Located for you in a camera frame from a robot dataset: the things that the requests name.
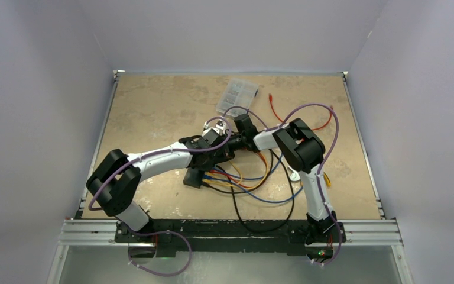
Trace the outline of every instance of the black mounting base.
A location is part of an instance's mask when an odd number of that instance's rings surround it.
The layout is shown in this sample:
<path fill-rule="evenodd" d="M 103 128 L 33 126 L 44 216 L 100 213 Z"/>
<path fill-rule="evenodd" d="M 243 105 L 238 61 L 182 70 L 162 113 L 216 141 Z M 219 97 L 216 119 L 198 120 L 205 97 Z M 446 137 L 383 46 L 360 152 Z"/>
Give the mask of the black mounting base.
<path fill-rule="evenodd" d="M 282 220 L 245 220 L 247 226 L 255 230 L 276 227 Z M 252 233 L 247 231 L 238 220 L 181 220 L 153 219 L 151 225 L 145 226 L 140 233 L 155 231 L 175 231 L 187 238 L 194 251 L 227 252 L 227 253 L 286 253 L 289 256 L 305 256 L 313 254 L 315 247 L 306 248 L 309 235 L 307 220 L 288 220 L 281 228 L 267 233 Z M 338 232 L 331 228 L 329 234 L 338 240 Z M 327 243 L 329 235 L 323 236 Z M 116 243 L 151 243 L 151 237 L 132 235 L 127 227 L 118 223 Z M 183 240 L 171 234 L 159 235 L 156 257 L 174 257 L 177 251 L 188 251 Z"/>

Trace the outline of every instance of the gray wall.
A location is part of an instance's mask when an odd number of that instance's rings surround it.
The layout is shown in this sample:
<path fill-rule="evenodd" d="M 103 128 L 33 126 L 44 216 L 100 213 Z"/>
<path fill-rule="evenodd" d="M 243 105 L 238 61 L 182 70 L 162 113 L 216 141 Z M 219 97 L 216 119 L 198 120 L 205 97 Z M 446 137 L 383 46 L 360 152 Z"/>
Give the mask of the gray wall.
<path fill-rule="evenodd" d="M 454 1 L 391 0 L 348 84 L 416 283 L 454 283 Z"/>
<path fill-rule="evenodd" d="M 44 283 L 111 90 L 79 3 L 0 0 L 0 283 Z"/>
<path fill-rule="evenodd" d="M 387 0 L 80 0 L 114 69 L 349 70 Z"/>

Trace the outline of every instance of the beige table surface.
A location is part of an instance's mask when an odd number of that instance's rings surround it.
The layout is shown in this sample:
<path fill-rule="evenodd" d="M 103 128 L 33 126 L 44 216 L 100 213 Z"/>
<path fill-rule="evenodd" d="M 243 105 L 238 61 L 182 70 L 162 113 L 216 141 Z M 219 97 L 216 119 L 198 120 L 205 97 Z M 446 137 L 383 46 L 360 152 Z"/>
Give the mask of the beige table surface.
<path fill-rule="evenodd" d="M 100 145 L 97 166 L 116 148 L 124 153 L 139 153 L 165 147 L 183 137 L 201 134 L 205 121 L 216 116 L 215 105 L 230 78 L 259 85 L 251 110 L 269 127 L 278 123 L 271 112 L 268 94 L 274 107 L 285 117 L 295 107 L 320 102 L 333 105 L 340 122 L 338 142 L 325 164 L 332 186 L 328 194 L 340 219 L 379 219 L 366 161 L 354 124 L 351 107 L 339 76 L 268 76 L 268 75 L 122 75 Z M 302 118 L 311 127 L 321 126 L 329 113 L 324 108 L 308 107 L 293 118 Z M 263 127 L 253 118 L 259 130 Z M 316 131 L 328 148 L 335 133 L 332 121 Z M 264 152 L 270 159 L 269 152 Z M 233 162 L 246 177 L 261 176 L 264 166 L 256 154 L 239 151 Z M 229 163 L 222 165 L 235 173 Z M 211 189 L 191 188 L 182 184 L 186 169 L 154 176 L 140 183 L 134 200 L 153 218 L 223 218 L 235 219 L 231 195 Z M 294 184 L 295 190 L 300 185 Z M 266 184 L 254 192 L 261 198 L 282 200 L 290 196 L 284 171 L 279 167 Z M 273 205 L 248 195 L 237 195 L 239 210 L 246 219 L 285 219 L 291 202 Z M 307 212 L 302 192 L 295 198 L 292 219 L 305 219 Z M 103 211 L 88 211 L 83 218 L 108 218 Z"/>

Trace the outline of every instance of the gray floor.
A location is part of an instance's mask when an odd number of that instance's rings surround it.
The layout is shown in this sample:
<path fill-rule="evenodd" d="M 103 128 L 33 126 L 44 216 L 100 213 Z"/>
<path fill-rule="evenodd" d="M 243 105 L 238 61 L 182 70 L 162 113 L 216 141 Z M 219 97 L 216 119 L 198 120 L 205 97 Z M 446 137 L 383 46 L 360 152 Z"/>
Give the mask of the gray floor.
<path fill-rule="evenodd" d="M 153 259 L 147 267 L 175 271 L 187 253 Z M 283 253 L 194 253 L 189 268 L 158 277 L 128 265 L 126 247 L 71 247 L 60 283 L 401 283 L 391 247 L 343 247 L 324 269 Z"/>

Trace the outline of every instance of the blue cable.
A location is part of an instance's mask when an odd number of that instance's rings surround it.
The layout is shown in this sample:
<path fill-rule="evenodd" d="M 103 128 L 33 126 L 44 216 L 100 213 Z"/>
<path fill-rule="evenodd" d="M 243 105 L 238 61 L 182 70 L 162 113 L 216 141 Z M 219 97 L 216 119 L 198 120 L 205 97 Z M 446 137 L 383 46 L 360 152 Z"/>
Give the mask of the blue cable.
<path fill-rule="evenodd" d="M 297 193 L 295 193 L 295 195 L 293 195 L 292 197 L 289 197 L 288 199 L 285 199 L 285 200 L 282 200 L 282 201 L 272 201 L 272 200 L 266 200 L 266 199 L 263 199 L 263 198 L 260 198 L 256 195 L 254 195 L 253 193 L 251 193 L 250 191 L 248 191 L 247 189 L 243 188 L 241 185 L 237 184 L 237 183 L 233 183 L 229 180 L 225 180 L 225 179 L 217 179 L 217 178 L 213 178 L 211 176 L 204 176 L 205 179 L 211 179 L 211 180 L 219 180 L 221 182 L 228 182 L 230 183 L 231 185 L 235 185 L 239 188 L 241 188 L 244 192 L 246 192 L 247 194 L 251 195 L 253 198 L 257 199 L 257 200 L 260 200 L 262 202 L 266 202 L 266 203 L 274 203 L 274 204 L 279 204 L 279 203 L 285 203 L 285 202 L 288 202 L 290 200 L 292 200 L 293 198 L 295 198 L 301 191 L 302 189 L 304 189 L 304 187 L 300 187 L 299 191 L 297 191 Z"/>
<path fill-rule="evenodd" d="M 283 158 L 283 154 L 281 154 L 279 156 L 279 159 L 277 159 L 277 163 L 275 164 L 274 168 L 272 168 L 269 172 L 269 175 L 271 175 L 272 173 L 274 173 L 275 169 L 277 168 L 277 166 L 279 166 L 279 164 L 281 163 L 281 159 Z M 220 170 L 219 168 L 217 167 L 213 167 L 214 170 L 218 171 L 218 172 L 222 172 L 222 173 L 226 173 L 224 172 L 223 170 Z M 231 175 L 230 173 L 226 173 L 227 175 L 229 175 L 230 177 L 232 178 L 235 178 L 235 179 L 240 179 L 241 177 L 240 176 L 235 176 L 235 175 Z M 259 177 L 243 177 L 243 180 L 259 180 L 259 179 L 263 179 L 264 177 L 263 176 L 259 176 Z"/>

